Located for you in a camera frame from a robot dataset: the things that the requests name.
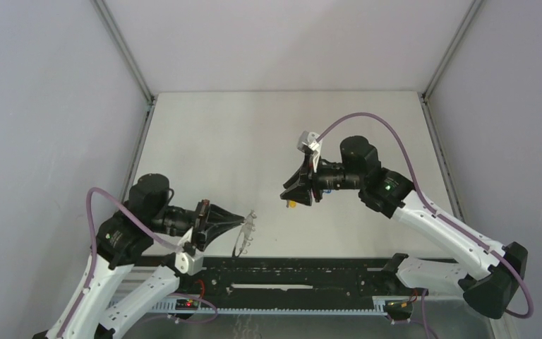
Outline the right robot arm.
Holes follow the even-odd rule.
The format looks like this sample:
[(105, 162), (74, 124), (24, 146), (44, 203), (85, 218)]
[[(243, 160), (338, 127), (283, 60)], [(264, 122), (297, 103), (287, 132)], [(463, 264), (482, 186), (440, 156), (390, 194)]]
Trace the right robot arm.
[(371, 210), (410, 226), (451, 255), (453, 263), (395, 254), (383, 268), (383, 288), (400, 295), (408, 288), (462, 297), (479, 314), (500, 319), (521, 286), (528, 251), (517, 242), (504, 245), (439, 208), (404, 175), (381, 165), (375, 146), (363, 136), (339, 145), (341, 162), (320, 156), (319, 135), (303, 132), (297, 148), (302, 165), (288, 179), (280, 198), (311, 206), (326, 191), (355, 190)]

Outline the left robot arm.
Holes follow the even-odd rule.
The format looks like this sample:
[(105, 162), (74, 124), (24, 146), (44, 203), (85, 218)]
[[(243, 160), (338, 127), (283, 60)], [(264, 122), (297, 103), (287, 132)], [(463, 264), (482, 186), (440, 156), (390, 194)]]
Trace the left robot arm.
[[(193, 289), (206, 248), (245, 218), (207, 199), (195, 210), (172, 206), (173, 196), (163, 174), (141, 176), (124, 202), (97, 187), (88, 191), (91, 245), (85, 272), (55, 324), (35, 338), (121, 338), (162, 298)], [(144, 282), (110, 306), (119, 285), (154, 243), (169, 253)]]

